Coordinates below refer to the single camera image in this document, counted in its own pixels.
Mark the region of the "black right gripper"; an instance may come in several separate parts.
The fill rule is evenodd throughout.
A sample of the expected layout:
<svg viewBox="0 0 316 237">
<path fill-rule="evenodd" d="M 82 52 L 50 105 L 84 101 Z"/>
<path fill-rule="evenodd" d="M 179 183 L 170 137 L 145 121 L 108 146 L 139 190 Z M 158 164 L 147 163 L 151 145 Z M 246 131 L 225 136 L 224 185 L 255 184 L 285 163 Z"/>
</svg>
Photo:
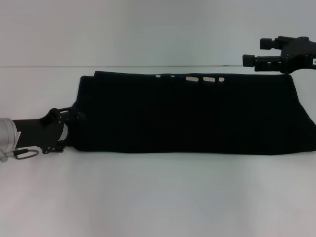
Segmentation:
<svg viewBox="0 0 316 237">
<path fill-rule="evenodd" d="M 301 69 L 316 69 L 316 43 L 308 37 L 261 38 L 260 49 L 281 50 L 279 56 L 255 56 L 244 54 L 242 65 L 256 72 L 281 72 L 291 74 Z"/>
</svg>

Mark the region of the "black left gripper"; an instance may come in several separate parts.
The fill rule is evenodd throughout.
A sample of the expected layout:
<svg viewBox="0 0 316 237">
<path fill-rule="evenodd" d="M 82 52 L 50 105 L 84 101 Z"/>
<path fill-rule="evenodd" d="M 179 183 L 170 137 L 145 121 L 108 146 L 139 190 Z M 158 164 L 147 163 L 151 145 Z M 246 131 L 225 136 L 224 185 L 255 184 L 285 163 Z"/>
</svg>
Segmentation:
<svg viewBox="0 0 316 237">
<path fill-rule="evenodd" d="M 75 107 L 50 109 L 42 118 L 14 120 L 20 133 L 16 148 L 38 147 L 44 154 L 62 153 L 67 147 L 68 126 L 85 123 L 87 117 Z"/>
</svg>

